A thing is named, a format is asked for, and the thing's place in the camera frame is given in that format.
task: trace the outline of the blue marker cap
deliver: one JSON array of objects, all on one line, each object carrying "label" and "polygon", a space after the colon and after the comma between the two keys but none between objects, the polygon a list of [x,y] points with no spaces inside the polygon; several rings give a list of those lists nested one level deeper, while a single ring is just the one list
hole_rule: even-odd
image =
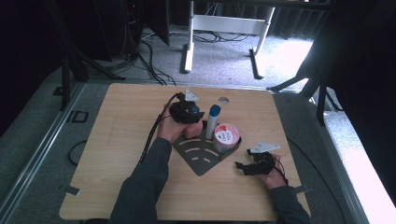
[{"label": "blue marker cap", "polygon": [[209,116],[217,117],[220,114],[221,107],[218,105],[212,105],[210,107]]},{"label": "blue marker cap", "polygon": [[192,114],[198,114],[199,113],[199,107],[197,105],[193,106],[192,108],[190,108],[189,110]]}]

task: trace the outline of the sleeve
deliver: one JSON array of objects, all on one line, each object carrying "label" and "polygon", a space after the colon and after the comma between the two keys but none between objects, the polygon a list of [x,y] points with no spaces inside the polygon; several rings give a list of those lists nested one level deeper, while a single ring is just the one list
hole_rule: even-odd
[{"label": "sleeve", "polygon": [[279,224],[311,224],[311,218],[298,202],[293,187],[285,186],[271,190],[274,209]]},{"label": "sleeve", "polygon": [[168,179],[171,152],[169,141],[154,140],[146,158],[123,182],[107,224],[158,222],[155,204]]}]

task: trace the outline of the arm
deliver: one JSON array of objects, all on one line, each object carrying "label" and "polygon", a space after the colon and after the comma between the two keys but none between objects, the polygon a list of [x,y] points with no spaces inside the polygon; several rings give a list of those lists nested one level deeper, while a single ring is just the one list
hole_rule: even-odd
[{"label": "arm", "polygon": [[108,224],[157,223],[155,204],[168,179],[168,162],[174,141],[187,127],[174,122],[167,109],[157,132],[157,138],[146,158],[122,184],[119,197]]},{"label": "arm", "polygon": [[[280,169],[280,156],[274,155],[276,167]],[[279,224],[310,224],[311,219],[297,200],[293,187],[287,186],[283,176],[273,169],[268,175],[257,175],[271,192]]]}]

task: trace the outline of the cable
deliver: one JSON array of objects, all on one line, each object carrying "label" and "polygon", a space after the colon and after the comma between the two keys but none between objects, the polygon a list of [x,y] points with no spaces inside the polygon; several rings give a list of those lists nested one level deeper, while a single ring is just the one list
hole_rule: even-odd
[{"label": "cable", "polygon": [[[123,8],[124,8],[124,5],[123,5],[123,3],[122,3],[122,0],[120,0],[120,6],[121,6],[121,10],[123,10]],[[122,48],[121,48],[121,51],[120,51],[120,54],[119,54],[119,56],[121,56],[121,54],[124,52],[124,50],[125,50],[125,46],[126,46],[126,39],[127,39],[127,37],[126,37],[126,32],[127,31],[127,23],[125,22],[125,25],[124,25],[124,41],[123,41],[123,44],[122,44]]]},{"label": "cable", "polygon": [[79,143],[73,145],[73,146],[69,149],[69,153],[68,153],[68,155],[67,155],[67,159],[69,159],[69,161],[70,161],[73,165],[75,165],[75,166],[77,166],[78,163],[75,162],[75,161],[73,161],[73,159],[72,159],[72,153],[73,153],[73,151],[74,151],[74,149],[75,149],[76,147],[78,147],[79,145],[84,144],[84,143],[87,143],[87,140],[81,141],[81,142],[79,142]]},{"label": "cable", "polygon": [[[148,72],[151,72],[151,71],[148,70],[147,68],[140,67],[140,66],[138,66],[138,65],[136,65],[136,64],[134,65],[134,67],[140,68],[140,69],[145,70],[145,71],[148,71]],[[165,76],[165,77],[168,77],[168,80],[172,81],[173,84],[174,84],[175,86],[177,85],[177,84],[176,84],[176,81],[175,81],[175,79],[174,79],[173,77],[171,77],[171,76],[165,74],[165,72],[161,71],[160,69],[156,68],[155,66],[153,66],[153,68],[156,69],[156,70],[158,70],[159,72],[161,72],[161,73],[156,73],[157,76]]]},{"label": "cable", "polygon": [[289,185],[289,180],[286,178],[285,168],[283,167],[282,162],[280,162],[279,160],[277,160],[277,159],[275,159],[275,158],[274,158],[274,160],[277,161],[277,162],[279,162],[279,165],[280,165],[280,167],[282,168],[282,171],[279,170],[279,168],[277,168],[276,166],[274,166],[274,169],[275,169],[276,171],[278,171],[278,172],[282,175],[283,179],[285,180],[286,185],[288,186],[288,185]]},{"label": "cable", "polygon": [[213,15],[215,15],[216,8],[218,7],[218,3],[213,3],[213,4],[210,6],[210,8],[209,8],[209,9],[206,11],[206,13],[205,13],[206,16],[209,14],[209,12],[210,12],[210,10],[212,9],[212,7],[215,8],[215,9],[213,9],[213,13],[212,13],[212,16],[213,16]]},{"label": "cable", "polygon": [[334,99],[330,96],[329,91],[326,90],[326,96],[329,99],[330,103],[332,104],[332,107],[334,107],[335,110],[338,111],[344,111],[344,109],[340,108],[334,101]]},{"label": "cable", "polygon": [[306,157],[306,159],[309,161],[309,163],[311,163],[311,165],[314,167],[314,169],[317,171],[318,175],[320,176],[321,180],[323,181],[324,185],[326,186],[326,188],[329,190],[330,194],[332,195],[332,198],[334,199],[335,203],[337,204],[338,209],[341,212],[341,216],[343,219],[343,223],[347,223],[346,222],[346,216],[344,214],[344,211],[341,209],[341,204],[338,202],[338,200],[335,198],[334,193],[332,192],[332,189],[330,188],[329,184],[326,182],[326,180],[324,179],[323,175],[320,173],[320,171],[318,170],[318,167],[311,161],[311,159],[309,159],[309,157],[305,154],[305,152],[296,144],[294,143],[291,139],[287,138],[289,142],[291,142],[295,147],[297,147],[297,149],[300,150],[301,153],[303,153],[303,155]]},{"label": "cable", "polygon": [[[136,62],[136,58],[133,58],[130,54],[127,54],[124,62],[106,66],[105,69],[108,71],[114,72],[115,70],[124,68],[124,70],[116,73],[116,74],[119,74],[121,72],[128,70],[135,62]],[[85,64],[87,69],[91,69],[92,71],[94,71],[94,73],[91,73],[92,75],[100,74],[100,72],[97,72],[97,70],[94,69],[90,64],[85,63],[85,62],[83,62],[83,63]]]},{"label": "cable", "polygon": [[143,160],[145,159],[146,155],[148,154],[148,150],[149,150],[149,144],[151,143],[151,139],[152,136],[155,133],[155,130],[157,129],[158,124],[163,120],[163,114],[165,113],[166,109],[168,108],[168,106],[171,104],[171,102],[177,97],[177,94],[173,95],[168,103],[166,103],[166,105],[163,107],[163,112],[161,112],[161,114],[158,116],[158,118],[155,120],[154,125],[151,128],[151,131],[148,134],[148,140],[146,141],[146,145],[145,148],[143,149],[142,155],[140,156],[139,161],[136,164],[136,167],[134,168],[134,171],[136,170],[136,168],[143,162]]},{"label": "cable", "polygon": [[149,71],[149,72],[154,76],[154,78],[157,79],[157,81],[158,81],[162,86],[163,86],[163,85],[167,86],[167,85],[166,85],[166,82],[165,82],[162,78],[158,77],[157,74],[150,68],[149,64],[145,61],[145,59],[143,58],[143,56],[142,56],[140,53],[137,53],[137,55],[139,56],[139,58],[140,58],[140,60],[142,61],[142,63],[146,66],[147,71]]},{"label": "cable", "polygon": [[[237,35],[236,37],[233,38],[224,38],[221,36],[221,34],[216,33],[216,32],[212,32],[212,31],[202,31],[202,30],[196,30],[194,31],[195,34],[198,35],[194,35],[193,38],[195,41],[199,41],[199,42],[204,42],[204,43],[218,43],[218,42],[228,42],[228,41],[243,41],[245,39],[247,39],[249,37],[249,35],[245,35],[245,37],[241,38],[241,39],[237,39],[241,36],[243,36],[242,34]],[[205,38],[202,36],[199,36],[199,34],[201,35],[213,35],[214,38],[213,39],[209,39],[209,38]],[[170,33],[169,36],[188,36],[189,32],[188,31],[184,31],[184,32],[173,32]],[[149,36],[157,36],[154,33],[151,34],[147,34],[145,37],[142,38],[142,40],[147,39]]]}]

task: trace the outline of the tape roll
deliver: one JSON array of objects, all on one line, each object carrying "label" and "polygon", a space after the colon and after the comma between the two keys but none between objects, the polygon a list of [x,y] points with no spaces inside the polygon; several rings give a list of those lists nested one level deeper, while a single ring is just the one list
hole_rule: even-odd
[{"label": "tape roll", "polygon": [[239,132],[231,123],[221,123],[215,128],[213,145],[221,153],[226,153],[239,140]]}]

